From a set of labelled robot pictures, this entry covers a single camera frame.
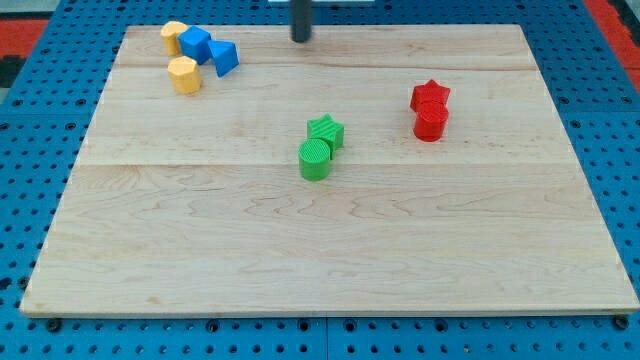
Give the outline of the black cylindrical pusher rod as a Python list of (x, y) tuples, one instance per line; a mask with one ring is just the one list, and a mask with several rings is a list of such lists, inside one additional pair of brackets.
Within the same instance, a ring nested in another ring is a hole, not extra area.
[(290, 1), (290, 34), (296, 43), (305, 43), (312, 37), (313, 8), (311, 0)]

